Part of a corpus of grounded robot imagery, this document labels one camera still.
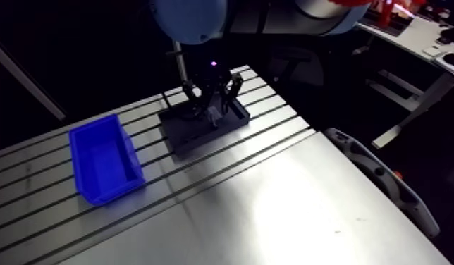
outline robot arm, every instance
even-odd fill
[[[174,41],[196,45],[223,33],[340,34],[369,4],[341,6],[329,0],[152,0],[159,27]]]

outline blue plastic bin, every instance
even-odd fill
[[[117,115],[69,132],[75,186],[93,205],[102,205],[145,183],[130,137]]]

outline metal frame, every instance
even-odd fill
[[[434,104],[439,102],[441,98],[447,94],[454,87],[454,75],[449,72],[444,72],[432,85],[429,87],[422,96],[420,96],[416,103],[417,107],[411,111],[403,121],[387,130],[384,134],[376,138],[372,145],[380,149],[387,145],[391,140],[395,139],[408,123],[416,119],[418,116],[427,111]]]
[[[58,120],[62,121],[66,115],[38,86],[25,74],[20,67],[0,47],[0,63],[11,75],[31,93],[37,101],[51,112]]]

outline metal worktable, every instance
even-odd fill
[[[184,157],[161,134],[160,95],[109,112],[147,184],[106,206],[76,192],[67,131],[109,113],[1,150],[0,264],[448,263],[253,70],[233,72],[250,124]]]

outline red object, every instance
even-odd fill
[[[395,175],[400,179],[403,179],[403,175],[401,175],[400,171],[394,171]]]
[[[386,27],[388,24],[390,24],[391,20],[391,11],[393,10],[393,7],[395,6],[395,0],[385,0],[382,3],[382,9],[381,9],[381,14],[380,14],[380,19],[379,19],[379,26],[380,27]]]

